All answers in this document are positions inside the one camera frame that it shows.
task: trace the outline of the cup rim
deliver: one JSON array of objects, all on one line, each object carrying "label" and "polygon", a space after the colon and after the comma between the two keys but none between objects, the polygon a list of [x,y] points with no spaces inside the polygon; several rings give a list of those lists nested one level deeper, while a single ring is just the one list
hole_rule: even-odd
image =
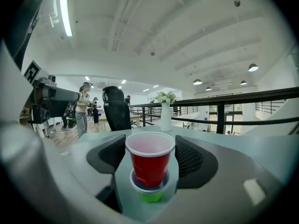
[{"label": "cup rim", "polygon": [[168,176],[168,182],[165,184],[165,186],[163,186],[162,188],[160,189],[157,189],[157,190],[144,190],[144,189],[141,189],[139,187],[136,186],[136,184],[133,182],[133,173],[135,173],[134,171],[134,168],[131,170],[130,172],[130,182],[131,182],[131,186],[138,192],[140,193],[143,193],[143,194],[158,194],[160,192],[163,192],[165,191],[169,185],[170,185],[170,172],[168,170],[166,170],[166,175]]},{"label": "cup rim", "polygon": [[[152,134],[159,134],[159,135],[163,135],[164,137],[170,139],[172,141],[172,146],[162,152],[159,152],[159,153],[154,153],[154,154],[149,154],[149,153],[143,153],[143,152],[138,152],[134,149],[132,149],[129,145],[128,145],[128,140],[131,139],[133,136],[136,136],[136,135],[141,135],[142,133],[152,133]],[[141,156],[141,157],[148,157],[148,158],[152,158],[152,157],[160,157],[160,156],[164,156],[166,154],[169,154],[172,150],[174,150],[175,146],[176,146],[176,142],[175,142],[175,139],[170,136],[169,134],[165,134],[165,133],[161,133],[161,132],[140,132],[140,133],[134,133],[134,134],[131,134],[128,138],[126,138],[126,142],[125,142],[125,146],[126,146],[126,149],[132,153],[132,154],[135,154],[137,156]]]}]

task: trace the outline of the gray pants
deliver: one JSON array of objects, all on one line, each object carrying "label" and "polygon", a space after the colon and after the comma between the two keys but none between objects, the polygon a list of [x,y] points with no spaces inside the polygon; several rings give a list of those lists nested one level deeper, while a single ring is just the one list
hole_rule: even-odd
[{"label": "gray pants", "polygon": [[87,133],[87,113],[76,111],[76,122],[78,129],[78,137],[80,139],[84,133]]}]

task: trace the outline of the wooden floor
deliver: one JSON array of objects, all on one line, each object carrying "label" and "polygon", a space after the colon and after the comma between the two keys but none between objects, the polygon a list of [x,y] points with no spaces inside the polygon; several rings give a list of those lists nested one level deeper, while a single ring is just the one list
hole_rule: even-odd
[{"label": "wooden floor", "polygon": [[[77,126],[73,127],[72,129],[67,128],[66,130],[61,129],[62,125],[56,125],[56,130],[51,127],[48,129],[49,139],[52,139],[54,143],[59,146],[63,147],[66,145],[74,144],[78,141],[78,131]],[[110,131],[109,125],[106,123],[106,132]],[[100,132],[100,123],[95,124],[93,119],[90,118],[88,120],[88,128],[87,133],[99,133]]]}]

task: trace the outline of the green cup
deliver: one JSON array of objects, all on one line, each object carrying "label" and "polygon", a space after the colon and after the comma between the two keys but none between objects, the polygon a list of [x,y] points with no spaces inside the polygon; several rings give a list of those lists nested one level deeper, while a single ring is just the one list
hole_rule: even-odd
[{"label": "green cup", "polygon": [[164,191],[170,185],[170,174],[167,170],[165,178],[159,186],[147,188],[137,181],[135,171],[132,169],[130,173],[130,182],[132,187],[139,192],[142,200],[146,201],[147,203],[156,203],[161,199]]}]

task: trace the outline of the metal handrail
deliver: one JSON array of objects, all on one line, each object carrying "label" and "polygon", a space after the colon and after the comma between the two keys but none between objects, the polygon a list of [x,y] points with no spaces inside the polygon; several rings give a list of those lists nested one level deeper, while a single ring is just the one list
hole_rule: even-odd
[{"label": "metal handrail", "polygon": [[[182,106],[206,106],[206,105],[217,105],[217,121],[210,120],[197,120],[197,119],[185,119],[185,118],[176,118],[172,117],[173,120],[180,121],[188,121],[193,123],[203,123],[203,124],[216,124],[217,125],[217,133],[224,132],[225,125],[273,125],[273,124],[283,124],[299,121],[299,117],[288,118],[288,119],[275,119],[275,120],[261,120],[261,121],[225,121],[225,111],[224,105],[232,105],[232,104],[245,104],[245,103],[256,103],[256,102],[264,102],[264,101],[273,101],[273,100],[282,100],[282,99],[291,99],[291,98],[299,98],[299,87],[287,88],[287,89],[279,89],[272,91],[261,91],[254,93],[245,93],[245,94],[237,94],[237,95],[227,95],[227,96],[217,96],[210,98],[199,98],[199,99],[187,99],[176,101],[172,104],[172,107],[182,107]],[[142,113],[138,113],[142,115],[143,126],[145,124],[151,124],[146,122],[145,117],[158,117],[159,115],[154,114],[146,114],[145,108],[152,107],[161,107],[159,103],[150,103],[144,105],[130,105],[130,107],[141,107]]]}]

